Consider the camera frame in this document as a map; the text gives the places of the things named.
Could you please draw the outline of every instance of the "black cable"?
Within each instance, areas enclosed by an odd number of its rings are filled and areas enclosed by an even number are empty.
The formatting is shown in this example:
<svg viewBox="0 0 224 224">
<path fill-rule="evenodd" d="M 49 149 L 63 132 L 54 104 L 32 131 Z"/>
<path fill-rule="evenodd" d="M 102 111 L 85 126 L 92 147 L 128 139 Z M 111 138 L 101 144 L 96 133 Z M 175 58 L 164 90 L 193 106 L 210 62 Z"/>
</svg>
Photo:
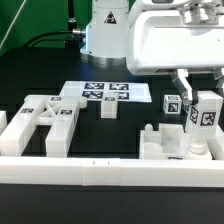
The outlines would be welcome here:
<svg viewBox="0 0 224 224">
<path fill-rule="evenodd" d="M 57 41 L 66 41 L 66 39 L 42 39 L 34 42 L 33 44 L 30 45 L 30 47 L 35 47 L 37 44 L 42 43 L 42 42 L 57 42 Z"/>
<path fill-rule="evenodd" d="M 68 0 L 68 16 L 69 18 L 75 17 L 73 0 Z"/>
<path fill-rule="evenodd" d="M 75 20 L 74 2 L 73 0 L 68 0 L 68 29 L 72 30 L 77 28 L 77 23 Z"/>
<path fill-rule="evenodd" d="M 55 36 L 55 35 L 63 35 L 63 34 L 72 34 L 72 31 L 67 30 L 67 31 L 55 31 L 55 32 L 49 32 L 49 33 L 43 33 L 41 35 L 38 35 L 34 38 L 32 38 L 31 40 L 29 40 L 28 42 L 26 42 L 23 47 L 28 47 L 31 43 L 33 43 L 34 41 L 41 39 L 43 37 L 49 37 L 49 36 Z"/>
</svg>

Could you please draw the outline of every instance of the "white plastic bracket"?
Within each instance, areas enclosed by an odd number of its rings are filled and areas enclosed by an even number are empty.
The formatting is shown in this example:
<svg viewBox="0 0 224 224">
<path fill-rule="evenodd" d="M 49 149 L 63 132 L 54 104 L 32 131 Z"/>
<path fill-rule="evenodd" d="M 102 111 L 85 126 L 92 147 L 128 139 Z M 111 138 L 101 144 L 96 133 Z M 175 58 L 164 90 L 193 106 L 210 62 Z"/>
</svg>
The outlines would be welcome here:
<svg viewBox="0 0 224 224">
<path fill-rule="evenodd" d="M 2 156 L 21 156 L 38 125 L 51 129 L 45 140 L 47 157 L 66 157 L 85 97 L 29 95 L 0 136 Z"/>
</svg>

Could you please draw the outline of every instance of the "black surface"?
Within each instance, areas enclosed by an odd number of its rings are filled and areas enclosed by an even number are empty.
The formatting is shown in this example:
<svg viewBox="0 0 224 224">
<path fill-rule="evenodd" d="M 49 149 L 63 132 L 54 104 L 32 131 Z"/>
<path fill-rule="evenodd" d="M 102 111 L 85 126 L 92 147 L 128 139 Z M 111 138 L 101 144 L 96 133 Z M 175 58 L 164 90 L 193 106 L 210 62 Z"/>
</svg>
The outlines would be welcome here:
<svg viewBox="0 0 224 224">
<path fill-rule="evenodd" d="M 0 110 L 10 121 L 29 94 L 59 94 L 64 82 L 149 83 L 151 104 L 119 102 L 116 120 L 100 119 L 99 102 L 80 111 L 69 157 L 138 158 L 140 130 L 151 123 L 184 123 L 165 115 L 164 94 L 178 94 L 170 76 L 132 76 L 125 66 L 83 62 L 65 49 L 18 48 L 0 57 Z M 212 75 L 195 75 L 193 88 L 215 87 Z M 24 155 L 45 156 L 48 127 L 36 130 Z M 223 223 L 223 189 L 0 185 L 0 223 Z"/>
</svg>

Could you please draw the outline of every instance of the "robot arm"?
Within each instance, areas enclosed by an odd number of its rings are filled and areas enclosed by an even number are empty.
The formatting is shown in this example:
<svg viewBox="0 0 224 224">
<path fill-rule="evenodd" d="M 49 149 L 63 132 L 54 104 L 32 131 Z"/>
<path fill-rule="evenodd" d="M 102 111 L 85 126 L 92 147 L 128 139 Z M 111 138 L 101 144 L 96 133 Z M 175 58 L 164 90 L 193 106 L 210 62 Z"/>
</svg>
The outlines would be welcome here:
<svg viewBox="0 0 224 224">
<path fill-rule="evenodd" d="M 186 105 L 197 103 L 188 73 L 212 72 L 223 86 L 221 2 L 137 0 L 129 24 L 127 67 L 133 75 L 170 74 Z"/>
</svg>

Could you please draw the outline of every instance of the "small white block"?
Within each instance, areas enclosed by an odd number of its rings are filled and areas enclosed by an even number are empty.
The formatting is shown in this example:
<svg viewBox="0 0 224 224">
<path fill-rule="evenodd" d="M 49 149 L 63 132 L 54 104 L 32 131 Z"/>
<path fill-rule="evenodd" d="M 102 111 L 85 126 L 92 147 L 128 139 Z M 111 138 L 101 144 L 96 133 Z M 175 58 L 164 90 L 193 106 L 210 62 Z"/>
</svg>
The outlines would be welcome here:
<svg viewBox="0 0 224 224">
<path fill-rule="evenodd" d="M 101 118 L 117 118 L 118 94 L 106 93 L 101 102 Z"/>
<path fill-rule="evenodd" d="M 163 109 L 166 114 L 180 114 L 182 100 L 179 95 L 165 95 Z"/>
</svg>

